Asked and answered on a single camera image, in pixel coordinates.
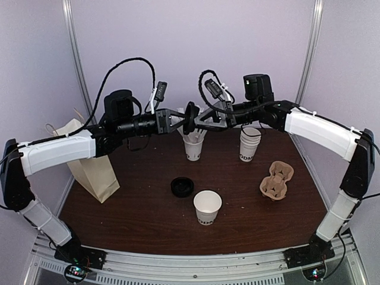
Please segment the single white paper cup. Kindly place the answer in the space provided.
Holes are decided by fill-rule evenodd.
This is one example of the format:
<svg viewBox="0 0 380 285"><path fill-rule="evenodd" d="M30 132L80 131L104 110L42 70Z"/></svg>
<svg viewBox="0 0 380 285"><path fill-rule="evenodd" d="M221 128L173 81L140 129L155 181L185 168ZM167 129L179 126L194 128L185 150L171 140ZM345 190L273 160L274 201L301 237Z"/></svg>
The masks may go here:
<svg viewBox="0 0 380 285"><path fill-rule="evenodd" d="M222 198L217 192L206 189L194 196L193 205L199 224L210 226L214 223L222 206Z"/></svg>

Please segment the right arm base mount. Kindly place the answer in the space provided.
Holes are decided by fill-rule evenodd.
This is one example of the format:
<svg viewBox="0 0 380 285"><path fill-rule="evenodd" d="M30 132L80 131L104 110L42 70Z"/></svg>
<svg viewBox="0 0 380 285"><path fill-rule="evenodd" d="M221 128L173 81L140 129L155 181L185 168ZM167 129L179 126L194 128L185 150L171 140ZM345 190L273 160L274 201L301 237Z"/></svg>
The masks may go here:
<svg viewBox="0 0 380 285"><path fill-rule="evenodd" d="M300 267L307 281L316 283L327 276L326 260L335 257L332 248L320 251L317 247L307 245L289 248L283 252L288 269Z"/></svg>

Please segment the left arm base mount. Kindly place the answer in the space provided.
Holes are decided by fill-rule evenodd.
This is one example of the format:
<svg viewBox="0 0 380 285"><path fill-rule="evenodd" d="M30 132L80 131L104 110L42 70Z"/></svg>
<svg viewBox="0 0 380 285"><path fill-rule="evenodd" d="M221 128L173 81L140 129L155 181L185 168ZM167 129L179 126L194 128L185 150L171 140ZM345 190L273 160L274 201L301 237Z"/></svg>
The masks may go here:
<svg viewBox="0 0 380 285"><path fill-rule="evenodd" d="M81 248L78 256L65 253L63 249L56 249L54 258L68 263L64 268L65 279L77 284L87 278L95 278L96 270L101 270L105 263L106 252L99 249Z"/></svg>

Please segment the stack of white paper cups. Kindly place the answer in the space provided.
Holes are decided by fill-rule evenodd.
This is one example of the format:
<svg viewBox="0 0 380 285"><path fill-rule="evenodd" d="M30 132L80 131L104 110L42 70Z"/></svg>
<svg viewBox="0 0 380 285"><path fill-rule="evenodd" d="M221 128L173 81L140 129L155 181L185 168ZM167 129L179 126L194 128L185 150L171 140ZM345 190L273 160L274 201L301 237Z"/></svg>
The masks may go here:
<svg viewBox="0 0 380 285"><path fill-rule="evenodd" d="M243 162L250 162L261 141L261 132L253 127L245 127L240 131L239 158Z"/></svg>

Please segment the single black cup lid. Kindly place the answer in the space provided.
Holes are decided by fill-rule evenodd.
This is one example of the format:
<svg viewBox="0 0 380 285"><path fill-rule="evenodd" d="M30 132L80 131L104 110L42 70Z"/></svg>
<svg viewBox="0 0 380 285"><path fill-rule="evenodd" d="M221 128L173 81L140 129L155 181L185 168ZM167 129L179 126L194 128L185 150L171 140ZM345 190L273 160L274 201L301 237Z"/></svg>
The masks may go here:
<svg viewBox="0 0 380 285"><path fill-rule="evenodd" d="M185 120L183 127L183 133L185 135L190 134L195 130L194 119L198 116L199 108L196 107L194 102L189 102L185 110Z"/></svg>

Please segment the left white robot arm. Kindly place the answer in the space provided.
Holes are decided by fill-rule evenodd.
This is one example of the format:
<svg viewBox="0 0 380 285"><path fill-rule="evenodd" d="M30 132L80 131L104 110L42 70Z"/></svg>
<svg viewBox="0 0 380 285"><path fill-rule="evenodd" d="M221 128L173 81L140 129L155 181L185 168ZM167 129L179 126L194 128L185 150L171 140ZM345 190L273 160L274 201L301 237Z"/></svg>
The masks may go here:
<svg viewBox="0 0 380 285"><path fill-rule="evenodd" d="M61 135L35 142L8 140L1 166L1 187L7 210L20 213L62 246L73 264L86 255L73 240L74 234L32 193L28 176L43 169L80 159L103 157L131 137L168 134L189 121L187 114L170 109L134 114L139 102L130 90L117 90L104 98L104 114L98 125L85 127L75 135Z"/></svg>

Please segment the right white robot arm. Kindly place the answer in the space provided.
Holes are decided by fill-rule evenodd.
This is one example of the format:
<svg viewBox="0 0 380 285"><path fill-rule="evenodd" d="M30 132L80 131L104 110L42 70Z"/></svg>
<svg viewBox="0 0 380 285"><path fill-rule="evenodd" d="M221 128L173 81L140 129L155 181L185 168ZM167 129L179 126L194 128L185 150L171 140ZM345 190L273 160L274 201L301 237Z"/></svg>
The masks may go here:
<svg viewBox="0 0 380 285"><path fill-rule="evenodd" d="M272 129L306 138L349 163L338 197L304 251L308 261L317 262L327 253L327 243L366 198L375 170L375 154L379 151L373 132L349 128L288 100L275 100L267 74L246 75L243 81L247 101L233 103L231 92L217 74L209 69L203 71L198 79L198 89L208 109L191 119L194 127L224 131L258 121Z"/></svg>

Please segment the stack of black cup lids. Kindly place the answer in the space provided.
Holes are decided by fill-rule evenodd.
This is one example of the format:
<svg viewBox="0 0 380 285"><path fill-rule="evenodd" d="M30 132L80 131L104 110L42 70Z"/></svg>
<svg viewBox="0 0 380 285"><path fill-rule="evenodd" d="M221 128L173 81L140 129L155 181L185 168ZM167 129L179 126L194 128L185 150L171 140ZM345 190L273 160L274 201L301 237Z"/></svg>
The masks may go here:
<svg viewBox="0 0 380 285"><path fill-rule="evenodd" d="M194 191L194 182L187 177L177 177L170 183L172 194L178 198L186 198Z"/></svg>

